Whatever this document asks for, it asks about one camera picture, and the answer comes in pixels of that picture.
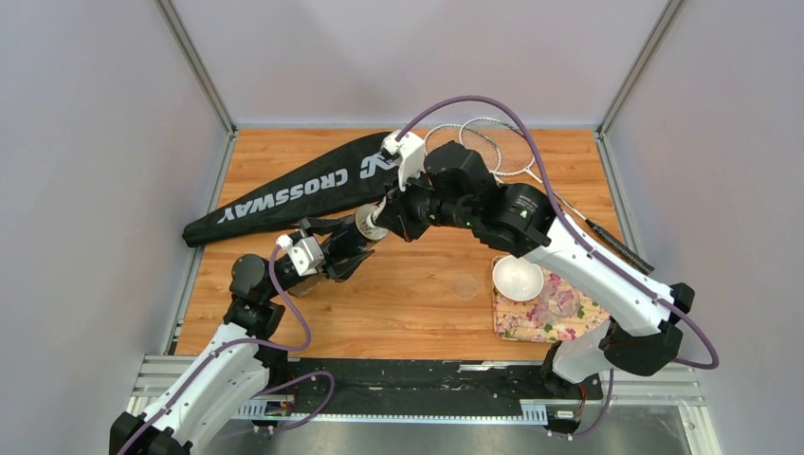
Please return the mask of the black shuttlecock tube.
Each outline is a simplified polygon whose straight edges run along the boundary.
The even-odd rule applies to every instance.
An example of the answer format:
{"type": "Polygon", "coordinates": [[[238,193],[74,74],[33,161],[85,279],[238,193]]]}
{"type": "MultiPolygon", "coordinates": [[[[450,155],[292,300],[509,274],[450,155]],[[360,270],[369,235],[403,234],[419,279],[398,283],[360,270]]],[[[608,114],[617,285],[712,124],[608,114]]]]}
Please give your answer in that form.
{"type": "Polygon", "coordinates": [[[365,204],[338,219],[301,219],[284,249],[297,275],[288,285],[290,295],[303,297],[326,280],[348,280],[389,234],[371,220],[377,210],[365,204]]]}

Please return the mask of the white feather shuttlecock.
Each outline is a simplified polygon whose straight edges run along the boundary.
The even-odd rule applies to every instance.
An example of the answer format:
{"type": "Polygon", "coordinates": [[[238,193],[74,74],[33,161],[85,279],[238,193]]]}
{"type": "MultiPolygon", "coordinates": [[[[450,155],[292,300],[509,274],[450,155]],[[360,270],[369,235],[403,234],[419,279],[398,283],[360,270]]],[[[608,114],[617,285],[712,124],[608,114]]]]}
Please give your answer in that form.
{"type": "Polygon", "coordinates": [[[377,205],[370,206],[370,212],[367,215],[366,223],[372,231],[380,231],[388,233],[390,230],[382,224],[382,213],[385,209],[385,203],[381,202],[377,205]]]}

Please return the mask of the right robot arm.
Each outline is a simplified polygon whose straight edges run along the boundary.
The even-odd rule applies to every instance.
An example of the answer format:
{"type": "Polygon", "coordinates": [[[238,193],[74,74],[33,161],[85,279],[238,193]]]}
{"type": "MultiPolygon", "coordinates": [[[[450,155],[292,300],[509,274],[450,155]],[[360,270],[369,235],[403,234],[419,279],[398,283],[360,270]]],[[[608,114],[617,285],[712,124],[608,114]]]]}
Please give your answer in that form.
{"type": "Polygon", "coordinates": [[[676,360],[677,323],[693,290],[657,282],[590,238],[548,196],[528,184],[500,185],[481,156],[451,141],[427,153],[422,138],[392,133],[380,152],[397,178],[371,215],[372,226],[407,242],[430,227],[460,228],[494,250],[557,273],[609,314],[598,328],[550,348],[540,383],[562,397],[587,377],[616,368],[651,376],[676,360]]]}

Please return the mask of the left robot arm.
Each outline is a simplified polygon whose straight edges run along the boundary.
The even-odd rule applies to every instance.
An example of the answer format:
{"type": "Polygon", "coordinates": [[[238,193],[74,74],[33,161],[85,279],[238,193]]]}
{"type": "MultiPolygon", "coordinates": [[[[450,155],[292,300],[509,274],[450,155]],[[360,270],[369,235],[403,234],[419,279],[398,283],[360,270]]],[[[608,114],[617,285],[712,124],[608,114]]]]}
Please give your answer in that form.
{"type": "Polygon", "coordinates": [[[348,280],[388,234],[368,215],[304,218],[296,231],[277,239],[268,257],[238,258],[231,303],[213,338],[153,404],[116,419],[110,453],[197,454],[249,399],[283,390],[289,354],[312,341],[290,290],[348,280]]]}

